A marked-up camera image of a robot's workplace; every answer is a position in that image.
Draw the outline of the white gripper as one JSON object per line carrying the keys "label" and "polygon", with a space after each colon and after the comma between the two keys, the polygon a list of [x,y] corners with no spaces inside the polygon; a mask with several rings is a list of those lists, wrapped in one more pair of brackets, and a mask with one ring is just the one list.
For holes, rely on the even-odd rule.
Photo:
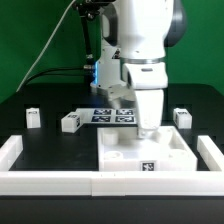
{"label": "white gripper", "polygon": [[164,63],[124,63],[122,78],[134,93],[138,137],[146,139],[148,131],[161,125],[164,89],[168,86],[166,66]]}

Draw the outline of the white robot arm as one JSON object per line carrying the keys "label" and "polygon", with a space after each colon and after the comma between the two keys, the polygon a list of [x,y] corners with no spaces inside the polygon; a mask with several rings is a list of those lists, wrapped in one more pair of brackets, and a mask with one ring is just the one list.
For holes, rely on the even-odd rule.
{"label": "white robot arm", "polygon": [[168,86],[165,49],[186,31],[181,0],[94,0],[99,7],[101,54],[91,88],[118,107],[131,96],[137,133],[149,137],[161,125]]}

